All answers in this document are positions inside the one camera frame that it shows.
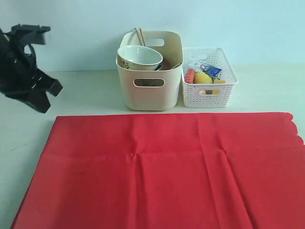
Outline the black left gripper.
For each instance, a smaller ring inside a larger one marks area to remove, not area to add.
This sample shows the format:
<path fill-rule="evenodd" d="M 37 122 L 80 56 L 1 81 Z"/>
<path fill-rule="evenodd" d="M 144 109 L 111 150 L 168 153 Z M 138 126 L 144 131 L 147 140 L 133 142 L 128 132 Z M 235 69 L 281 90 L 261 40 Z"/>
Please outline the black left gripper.
<path fill-rule="evenodd" d="M 51 104 L 46 92 L 57 96 L 62 84 L 37 68 L 32 44 L 0 32 L 0 92 L 40 113 Z"/>

